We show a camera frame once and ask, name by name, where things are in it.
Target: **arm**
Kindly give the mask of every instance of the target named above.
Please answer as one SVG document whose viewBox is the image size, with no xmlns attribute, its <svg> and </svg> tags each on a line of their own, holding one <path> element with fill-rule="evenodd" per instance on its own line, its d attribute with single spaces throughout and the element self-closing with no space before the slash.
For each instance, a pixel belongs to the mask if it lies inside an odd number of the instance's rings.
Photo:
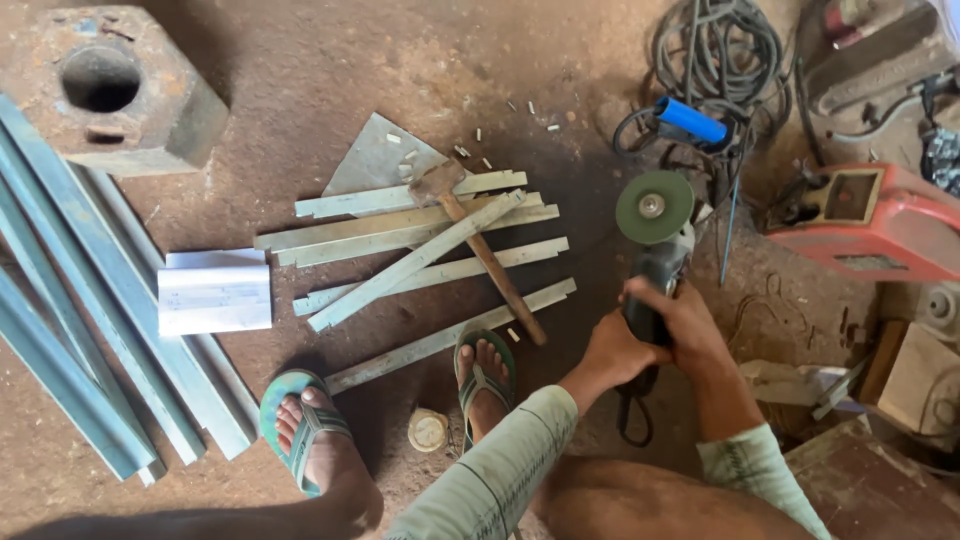
<svg viewBox="0 0 960 540">
<path fill-rule="evenodd" d="M 607 390 L 669 353 L 636 341 L 619 310 L 593 330 L 584 358 L 535 392 L 394 519 L 388 540 L 510 536 L 564 452 L 577 420 Z"/>
<path fill-rule="evenodd" d="M 690 379 L 704 442 L 697 446 L 704 478 L 745 491 L 779 508 L 820 540 L 830 534 L 786 466 L 747 382 L 704 299 L 688 282 L 671 299 L 630 280 L 625 292 L 656 309 L 674 338 L 674 360 Z"/>
</svg>

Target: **welding machine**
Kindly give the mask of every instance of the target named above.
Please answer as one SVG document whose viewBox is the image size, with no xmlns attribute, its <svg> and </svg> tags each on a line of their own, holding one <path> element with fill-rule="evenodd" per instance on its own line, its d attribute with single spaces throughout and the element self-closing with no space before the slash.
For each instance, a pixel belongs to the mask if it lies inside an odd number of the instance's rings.
<svg viewBox="0 0 960 540">
<path fill-rule="evenodd" d="M 960 280 L 960 200 L 892 163 L 806 174 L 778 197 L 765 230 L 861 280 Z"/>
</svg>

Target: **green flip-flop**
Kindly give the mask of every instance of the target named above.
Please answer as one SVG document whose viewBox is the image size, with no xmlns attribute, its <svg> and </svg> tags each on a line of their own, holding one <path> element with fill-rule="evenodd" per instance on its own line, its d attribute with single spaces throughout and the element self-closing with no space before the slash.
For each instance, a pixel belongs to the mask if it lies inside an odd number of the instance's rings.
<svg viewBox="0 0 960 540">
<path fill-rule="evenodd" d="M 270 448 L 274 449 L 274 453 L 293 473 L 300 491 L 308 497 L 319 497 L 322 495 L 320 488 L 303 475 L 306 471 L 306 458 L 314 437 L 320 431 L 336 431 L 351 439 L 353 435 L 350 433 L 347 421 L 339 412 L 314 408 L 300 399 L 300 393 L 307 386 L 320 390 L 330 399 L 330 391 L 326 388 L 324 381 L 309 371 L 290 370 L 274 379 L 270 386 L 267 386 L 267 391 L 263 393 L 263 400 L 260 401 L 260 432 L 263 433 L 263 438 L 267 439 Z M 280 407 L 280 402 L 287 396 L 294 396 L 300 400 L 300 406 L 303 408 L 303 420 L 297 426 L 294 440 L 291 441 L 290 455 L 284 454 L 279 443 L 276 442 L 278 435 L 276 431 L 276 409 Z"/>
<path fill-rule="evenodd" d="M 464 345 L 469 345 L 473 348 L 474 358 L 476 358 L 476 344 L 480 339 L 486 339 L 492 343 L 496 351 L 500 353 L 503 365 L 507 366 L 507 372 L 510 376 L 510 387 L 504 388 L 494 377 L 485 372 L 479 364 L 473 364 L 473 369 L 467 374 L 467 380 L 465 380 L 463 386 L 460 387 L 458 394 L 460 398 L 460 408 L 464 411 L 465 435 L 464 447 L 461 454 L 473 448 L 473 428 L 470 425 L 467 411 L 470 410 L 473 399 L 476 398 L 480 390 L 484 388 L 490 390 L 493 395 L 507 407 L 508 412 L 514 409 L 514 395 L 516 393 L 516 366 L 514 365 L 514 356 L 510 353 L 510 348 L 507 347 L 507 343 L 501 339 L 499 335 L 489 330 L 468 331 L 461 335 L 460 339 L 457 340 L 457 347 L 453 350 L 453 371 L 457 374 L 457 379 L 459 379 L 460 363 L 457 361 L 457 356 L 460 354 L 460 349 L 463 348 Z"/>
</svg>

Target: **dirt floor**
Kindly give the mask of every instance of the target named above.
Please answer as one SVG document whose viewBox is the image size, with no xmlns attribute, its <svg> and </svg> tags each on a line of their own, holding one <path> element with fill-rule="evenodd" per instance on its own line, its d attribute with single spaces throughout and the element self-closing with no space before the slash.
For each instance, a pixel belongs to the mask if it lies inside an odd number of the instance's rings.
<svg viewBox="0 0 960 540">
<path fill-rule="evenodd" d="M 547 204 L 558 204 L 562 214 L 559 220 L 491 233 L 489 242 L 503 249 L 566 235 L 570 251 L 510 273 L 524 293 L 567 277 L 578 286 L 568 300 L 540 313 L 552 338 L 547 347 L 536 350 L 527 340 L 516 345 L 521 397 L 557 381 L 578 361 L 593 324 L 614 308 L 627 272 L 631 246 L 614 225 L 616 198 L 659 158 L 654 153 L 649 160 L 627 162 L 611 151 L 609 139 L 648 73 L 651 33 L 671 2 L 139 3 L 231 109 L 227 132 L 205 173 L 119 180 L 164 252 L 248 247 L 257 233 L 309 225 L 309 219 L 294 216 L 294 202 L 323 191 L 374 111 L 442 152 L 472 141 L 481 127 L 484 141 L 469 143 L 473 155 L 488 158 L 496 168 L 526 171 L 531 189 L 540 191 Z M 68 2 L 3 4 L 8 5 L 0 7 L 0 59 L 12 53 L 41 9 Z M 789 36 L 799 4 L 759 4 L 780 34 Z M 508 99 L 520 112 L 507 107 Z M 527 101 L 536 105 L 536 116 L 522 109 Z M 562 126 L 559 131 L 544 129 L 555 123 Z M 791 161 L 805 156 L 794 118 L 772 148 L 747 167 L 745 192 L 770 200 L 792 175 Z M 482 167 L 472 166 L 478 172 Z M 724 231 L 729 208 L 722 210 L 715 223 Z M 849 364 L 852 352 L 841 347 L 838 333 L 842 313 L 847 307 L 850 322 L 864 324 L 875 287 L 841 279 L 791 254 L 758 236 L 750 223 L 747 210 L 737 213 L 723 288 L 717 286 L 715 227 L 698 245 L 691 275 L 727 336 L 734 332 L 738 304 L 748 295 L 767 296 L 772 311 L 755 305 L 746 312 L 732 343 L 734 356 L 793 365 Z M 467 253 L 462 246 L 450 258 Z M 294 316 L 295 298 L 366 279 L 401 255 L 308 270 L 275 268 L 274 327 L 219 336 L 254 395 L 261 395 L 283 366 L 334 373 L 502 302 L 490 280 L 477 277 L 379 300 L 319 335 Z M 773 281 L 780 287 L 768 290 Z M 384 524 L 452 463 L 443 452 L 416 452 L 406 438 L 414 403 L 447 413 L 454 433 L 462 432 L 450 363 L 446 351 L 337 400 L 386 496 Z M 199 462 L 183 467 L 158 438 L 169 474 L 149 489 L 136 478 L 118 483 L 5 344 L 0 345 L 0 388 L 0 410 L 7 419 L 0 430 L 0 535 L 81 512 L 235 507 L 301 497 L 263 441 L 232 462 L 211 443 Z M 570 450 L 699 476 L 686 381 L 664 369 L 649 401 L 657 426 L 649 448 L 634 450 L 619 440 L 613 425 L 616 397 L 610 393 L 581 423 Z M 545 537 L 529 516 L 523 529 L 529 538 Z"/>
</svg>

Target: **rusty metal block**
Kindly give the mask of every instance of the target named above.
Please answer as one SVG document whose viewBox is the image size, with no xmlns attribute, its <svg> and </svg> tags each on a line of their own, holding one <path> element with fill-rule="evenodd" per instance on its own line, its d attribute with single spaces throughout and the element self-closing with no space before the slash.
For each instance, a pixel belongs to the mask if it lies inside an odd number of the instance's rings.
<svg viewBox="0 0 960 540">
<path fill-rule="evenodd" d="M 118 176 L 195 172 L 228 109 L 142 8 L 43 13 L 3 83 L 68 160 Z"/>
</svg>

